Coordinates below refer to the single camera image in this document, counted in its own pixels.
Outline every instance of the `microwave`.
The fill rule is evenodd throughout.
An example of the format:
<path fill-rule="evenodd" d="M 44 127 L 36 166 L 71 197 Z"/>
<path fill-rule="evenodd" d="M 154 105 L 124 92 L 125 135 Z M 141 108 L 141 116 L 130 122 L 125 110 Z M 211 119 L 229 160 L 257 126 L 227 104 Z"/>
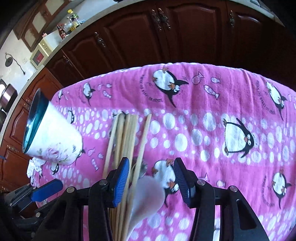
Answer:
<path fill-rule="evenodd" d="M 40 67 L 61 42 L 62 38 L 60 37 L 58 30 L 45 36 L 31 55 L 30 61 L 32 64 L 36 68 Z"/>

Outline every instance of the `cup rim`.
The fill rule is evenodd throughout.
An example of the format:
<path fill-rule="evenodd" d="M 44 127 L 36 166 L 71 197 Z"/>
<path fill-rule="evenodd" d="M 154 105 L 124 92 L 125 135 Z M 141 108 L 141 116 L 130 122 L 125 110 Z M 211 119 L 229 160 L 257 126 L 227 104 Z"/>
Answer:
<path fill-rule="evenodd" d="M 24 154 L 26 154 L 31 147 L 48 104 L 49 100 L 44 96 L 44 94 L 41 92 L 41 89 L 39 88 L 34 95 L 27 118 L 26 130 L 22 142 L 22 151 Z"/>

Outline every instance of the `white spoon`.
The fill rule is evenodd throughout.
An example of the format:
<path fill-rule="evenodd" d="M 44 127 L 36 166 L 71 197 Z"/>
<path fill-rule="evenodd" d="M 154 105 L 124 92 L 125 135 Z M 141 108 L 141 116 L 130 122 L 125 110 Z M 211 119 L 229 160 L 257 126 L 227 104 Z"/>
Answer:
<path fill-rule="evenodd" d="M 161 208 L 164 200 L 165 191 L 157 180 L 151 176 L 143 176 L 138 180 L 126 240 L 129 239 L 131 233 L 140 221 L 156 213 Z"/>

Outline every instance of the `white wall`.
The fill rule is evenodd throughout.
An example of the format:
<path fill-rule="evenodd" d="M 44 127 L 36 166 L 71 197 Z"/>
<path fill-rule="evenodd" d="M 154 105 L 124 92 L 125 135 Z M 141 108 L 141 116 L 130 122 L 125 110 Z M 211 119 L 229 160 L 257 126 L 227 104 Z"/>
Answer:
<path fill-rule="evenodd" d="M 11 54 L 13 58 L 17 60 L 22 69 L 26 72 L 26 75 L 23 74 L 15 61 L 13 61 L 9 67 L 5 66 L 5 53 Z M 18 93 L 36 70 L 30 62 L 31 54 L 24 42 L 21 39 L 18 40 L 13 31 L 8 35 L 0 49 L 0 76 L 2 76 L 6 84 L 12 84 Z"/>

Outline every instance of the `wall outlet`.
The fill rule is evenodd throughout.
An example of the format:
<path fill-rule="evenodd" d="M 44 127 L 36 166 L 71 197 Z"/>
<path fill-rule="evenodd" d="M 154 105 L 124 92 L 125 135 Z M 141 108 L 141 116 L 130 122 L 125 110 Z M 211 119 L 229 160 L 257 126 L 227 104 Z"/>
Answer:
<path fill-rule="evenodd" d="M 25 63 L 27 63 L 28 62 L 28 59 L 27 58 L 23 58 L 22 59 L 22 64 L 25 64 Z"/>

